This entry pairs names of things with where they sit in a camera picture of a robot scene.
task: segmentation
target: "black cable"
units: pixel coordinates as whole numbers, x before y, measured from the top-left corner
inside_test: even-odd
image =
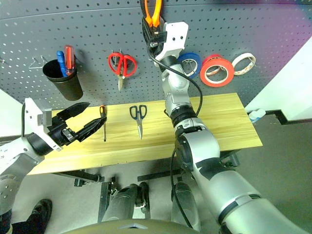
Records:
[[[25,136],[25,102],[21,106],[21,137]]]
[[[176,204],[177,206],[179,207],[179,210],[187,224],[187,226],[189,226],[190,228],[193,228],[189,219],[187,218],[186,214],[184,213],[184,210],[182,209],[182,206],[179,202],[179,199],[177,198],[177,195],[176,195],[176,187],[175,187],[175,183],[174,183],[174,175],[173,175],[173,163],[174,163],[174,157],[175,157],[175,153],[176,153],[176,150],[174,149],[173,152],[172,152],[172,155],[171,155],[171,161],[170,161],[170,181],[171,181],[171,187],[172,187],[172,191],[173,191],[173,194],[174,194],[174,197],[175,197],[175,201],[176,201]]]
[[[169,70],[169,71],[171,71],[171,72],[174,72],[174,73],[176,73],[176,74],[179,75],[179,76],[182,76],[183,78],[187,79],[190,83],[192,83],[192,84],[198,89],[199,94],[200,94],[200,96],[199,96],[199,105],[198,105],[198,109],[197,109],[197,111],[196,111],[196,116],[198,116],[198,114],[199,114],[199,112],[200,112],[200,109],[201,109],[201,105],[202,105],[202,103],[203,103],[203,93],[202,93],[202,91],[201,91],[199,85],[196,84],[196,82],[195,82],[194,80],[192,80],[191,78],[189,78],[187,75],[185,75],[185,74],[183,74],[183,73],[180,73],[180,72],[176,71],[175,69],[173,69],[173,68],[171,68],[171,67],[169,67],[169,66],[163,64],[161,61],[157,60],[157,59],[154,57],[154,55],[151,53],[151,41],[150,41],[150,40],[147,42],[147,54],[148,54],[148,56],[149,56],[155,63],[157,63],[159,66],[162,66],[162,67],[166,68],[167,70]]]
[[[189,82],[191,82],[199,91],[199,105],[198,105],[198,109],[196,111],[196,116],[198,116],[199,112],[200,112],[200,109],[201,109],[201,105],[202,105],[202,102],[203,102],[203,93],[199,87],[198,84],[196,84],[196,82],[194,80],[192,80],[191,78],[189,78],[187,75],[183,74],[183,73],[180,73],[178,71],[176,71],[175,69],[163,64],[161,61],[157,60],[154,55],[152,54],[151,52],[151,41],[148,41],[147,42],[147,54],[148,56],[155,62],[157,63],[159,66],[162,66],[164,67],[165,69],[171,71],[171,72],[174,72],[176,73],[177,75],[179,76],[182,76],[183,78],[187,79]],[[173,176],[173,161],[174,161],[174,156],[175,156],[175,153],[176,153],[176,150],[174,149],[173,152],[172,152],[172,156],[171,156],[171,161],[170,161],[170,181],[171,181],[171,187],[172,187],[172,191],[173,191],[173,195],[174,195],[174,198],[175,198],[175,201],[176,201],[176,204],[177,206],[179,207],[179,210],[186,222],[186,224],[190,227],[190,228],[193,228],[190,221],[188,220],[187,216],[185,215],[183,209],[182,209],[182,206],[179,202],[179,199],[177,198],[177,195],[176,195],[176,188],[175,188],[175,183],[174,183],[174,176]]]

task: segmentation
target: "gray floor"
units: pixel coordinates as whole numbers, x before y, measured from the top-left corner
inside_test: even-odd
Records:
[[[312,123],[280,125],[273,116],[265,116],[255,125],[263,147],[237,153],[241,165],[237,171],[268,198],[286,217],[312,233]],[[169,160],[129,163],[89,170],[110,178],[116,176],[121,187],[137,182],[137,176],[166,171]],[[216,234],[212,218],[189,176],[201,217],[202,233]],[[31,175],[23,181],[13,207],[13,222],[24,221],[42,198],[53,201],[53,213],[47,234],[58,234],[96,223],[100,184],[81,188],[73,179],[58,175]],[[151,217],[170,219],[171,185],[168,177],[148,181]]]

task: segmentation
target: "red-handled scissors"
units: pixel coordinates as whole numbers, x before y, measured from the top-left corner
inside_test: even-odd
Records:
[[[132,76],[136,70],[137,70],[137,62],[136,60],[130,56],[130,55],[123,55],[119,52],[113,52],[108,56],[108,65],[111,68],[111,70],[118,76],[118,89],[122,89],[123,79],[125,77]]]

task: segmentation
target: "blue tape roll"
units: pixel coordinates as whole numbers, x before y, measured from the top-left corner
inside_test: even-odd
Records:
[[[191,66],[191,64],[195,65],[193,71],[186,74],[189,78],[194,78],[199,74],[202,64],[198,54],[185,53],[183,55],[180,55],[177,60],[181,62],[183,65],[186,63],[186,60],[189,60],[189,62],[191,62],[189,66]]]

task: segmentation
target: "white wall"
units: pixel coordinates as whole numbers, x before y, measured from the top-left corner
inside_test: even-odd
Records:
[[[312,118],[312,37],[245,107],[282,110],[287,120]]]
[[[21,134],[21,104],[0,90],[0,137]],[[25,133],[31,133],[26,124]]]

